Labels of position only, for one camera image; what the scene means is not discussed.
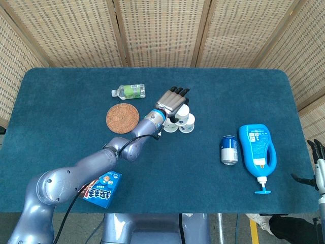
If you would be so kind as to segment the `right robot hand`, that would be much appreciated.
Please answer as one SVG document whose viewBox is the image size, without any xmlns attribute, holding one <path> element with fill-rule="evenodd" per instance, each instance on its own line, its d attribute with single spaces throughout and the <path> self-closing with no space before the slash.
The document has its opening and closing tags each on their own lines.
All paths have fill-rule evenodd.
<svg viewBox="0 0 325 244">
<path fill-rule="evenodd" d="M 312 149 L 312 156 L 315 166 L 315 174 L 313 179 L 299 178 L 295 174 L 291 174 L 292 178 L 301 184 L 314 187 L 318 193 L 324 195 L 324 146 L 320 141 L 314 139 L 307 140 L 307 143 Z"/>
</svg>

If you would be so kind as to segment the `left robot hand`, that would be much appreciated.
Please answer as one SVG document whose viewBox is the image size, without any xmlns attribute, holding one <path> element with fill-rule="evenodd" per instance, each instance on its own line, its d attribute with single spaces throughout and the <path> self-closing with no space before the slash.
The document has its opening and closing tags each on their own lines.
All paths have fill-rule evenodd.
<svg viewBox="0 0 325 244">
<path fill-rule="evenodd" d="M 156 102 L 156 109 L 163 111 L 166 117 L 168 117 L 172 123 L 178 122 L 179 119 L 176 118 L 176 113 L 183 104 L 188 105 L 189 99 L 186 98 L 185 95 L 189 91 L 189 88 L 183 89 L 176 86 L 171 87 Z"/>
</svg>

